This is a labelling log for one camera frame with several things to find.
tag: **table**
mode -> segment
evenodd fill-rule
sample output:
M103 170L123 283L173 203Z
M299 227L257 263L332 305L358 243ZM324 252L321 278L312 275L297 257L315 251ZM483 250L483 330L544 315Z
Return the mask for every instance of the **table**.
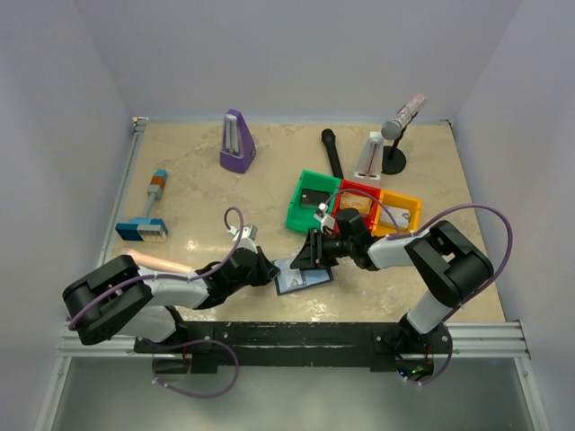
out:
M137 216L146 203L146 188L157 169L169 179L152 217L161 217L167 242L124 242L114 233L111 256L130 247L164 259L202 268L222 259L232 246L223 214L239 207L247 224L259 228L257 243L269 259L294 256L305 235L284 224L289 201L303 169L331 174L320 142L324 128L337 136L341 166L349 175L369 132L380 124L249 124L257 156L245 174L219 165L221 123L151 123L146 128L120 213ZM404 172L385 176L383 189L422 200L420 224L441 210L471 202L456 143L447 123L413 124L401 148ZM448 217L484 251L474 211ZM232 224L237 222L230 217ZM415 268L361 270L350 259L333 269L335 280L290 295L277 296L273 283L247 286L222 305L205 311L180 308L186 320L203 321L398 321L427 287ZM474 298L452 321L505 321L495 286Z

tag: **beige table surface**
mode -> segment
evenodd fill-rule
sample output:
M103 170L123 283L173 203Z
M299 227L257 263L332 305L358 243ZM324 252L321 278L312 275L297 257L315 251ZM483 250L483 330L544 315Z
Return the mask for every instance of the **beige table surface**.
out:
M243 211L259 228L257 243L269 259L294 256L305 235L285 227L289 201L303 169L331 174L320 142L324 128L337 136L341 166L349 175L369 132L379 124L249 124L257 156L245 174L219 165L221 123L151 123L141 141L122 213L138 216L146 188L157 169L168 171L163 198L151 216L161 217L167 242L124 242L116 234L112 256L131 247L157 257L202 268L222 259L232 246L223 224L229 206ZM422 200L421 224L439 211L470 202L469 190L448 124L409 126L401 144L404 172L385 176L383 189ZM480 249L482 237L473 210L449 219ZM234 215L230 222L236 223ZM211 310L180 309L186 320L218 321L397 321L426 291L415 268L368 272L349 259L333 269L335 281L277 296L273 283L247 286ZM473 299L452 321L504 321L494 286Z

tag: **purple object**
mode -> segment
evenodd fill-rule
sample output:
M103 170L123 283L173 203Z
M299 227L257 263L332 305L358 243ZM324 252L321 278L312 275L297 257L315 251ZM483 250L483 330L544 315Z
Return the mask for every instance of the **purple object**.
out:
M255 158L255 143L242 112L229 110L224 117L224 138L219 164L232 172L244 173Z

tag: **yellow bin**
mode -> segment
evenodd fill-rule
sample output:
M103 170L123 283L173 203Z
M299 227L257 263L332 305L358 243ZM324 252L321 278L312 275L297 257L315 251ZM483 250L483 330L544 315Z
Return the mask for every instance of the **yellow bin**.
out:
M402 233L408 233L410 231L416 231L420 227L420 215L421 215L421 200L417 198L412 198L411 196L400 195L399 193L393 193L389 190L381 190L380 201L384 205L390 207L398 207L408 209L411 213L410 225L407 229L403 229ZM376 220L374 227L371 229L371 234L374 236L386 236L389 233L395 233L395 228L393 226L388 226L387 224L379 223L379 216L381 214L380 206L377 207Z

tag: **floor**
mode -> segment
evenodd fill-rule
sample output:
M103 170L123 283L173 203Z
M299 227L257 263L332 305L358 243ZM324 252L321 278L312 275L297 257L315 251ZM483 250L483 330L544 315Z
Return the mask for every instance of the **floor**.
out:
M137 153L121 214L138 216L146 188L157 169L169 179L153 217L170 230L167 242L124 242L114 234L112 256L125 247L202 268L222 259L232 245L223 214L240 207L248 224L259 228L256 242L269 259L294 256L305 235L285 227L289 201L303 169L331 174L320 142L324 128L337 136L341 165L347 175L369 132L378 124L249 124L257 156L245 174L219 165L221 123L152 123ZM414 124L401 144L408 165L385 176L380 187L422 200L421 224L457 204L471 202L456 143L447 123ZM475 213L448 218L484 250ZM349 259L333 269L335 280L290 295L277 296L273 284L246 287L224 304L205 311L180 309L187 320L219 321L397 321L426 291L415 268L368 272ZM495 286L473 299L452 321L504 321Z

